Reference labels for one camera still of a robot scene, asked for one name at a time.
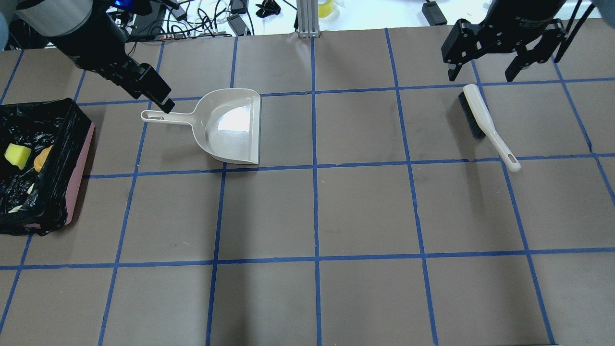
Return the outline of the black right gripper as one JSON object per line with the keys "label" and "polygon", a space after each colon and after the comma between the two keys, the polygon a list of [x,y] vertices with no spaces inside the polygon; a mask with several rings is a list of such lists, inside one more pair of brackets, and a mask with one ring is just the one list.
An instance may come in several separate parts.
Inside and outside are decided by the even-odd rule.
{"label": "black right gripper", "polygon": [[[486,53],[517,56],[507,67],[505,77],[514,81],[535,62],[545,63],[566,39],[566,29],[556,14],[564,0],[494,0],[479,24],[460,18],[441,47],[449,81],[455,81],[464,64]],[[528,49],[527,44],[538,40]]]}

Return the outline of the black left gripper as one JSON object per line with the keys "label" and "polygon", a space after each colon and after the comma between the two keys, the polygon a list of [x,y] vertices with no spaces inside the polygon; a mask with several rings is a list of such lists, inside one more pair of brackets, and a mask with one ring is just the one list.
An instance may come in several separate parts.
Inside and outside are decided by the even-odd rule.
{"label": "black left gripper", "polygon": [[175,107],[171,87],[153,66],[138,63],[125,52],[126,36],[106,13],[109,6],[108,0],[93,1],[86,19],[50,41],[79,68],[113,77],[134,99],[144,96],[163,112],[171,112]]}

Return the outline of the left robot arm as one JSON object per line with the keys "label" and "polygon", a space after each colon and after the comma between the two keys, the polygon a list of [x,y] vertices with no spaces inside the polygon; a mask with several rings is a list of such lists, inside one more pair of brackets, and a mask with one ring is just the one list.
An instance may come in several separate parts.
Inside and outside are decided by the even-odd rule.
{"label": "left robot arm", "polygon": [[152,12],[149,0],[3,0],[1,46],[7,45],[10,24],[18,17],[78,68],[99,74],[134,99],[147,97],[163,112],[171,112],[171,87],[154,67],[125,52],[127,37],[108,15],[109,7],[138,15]]}

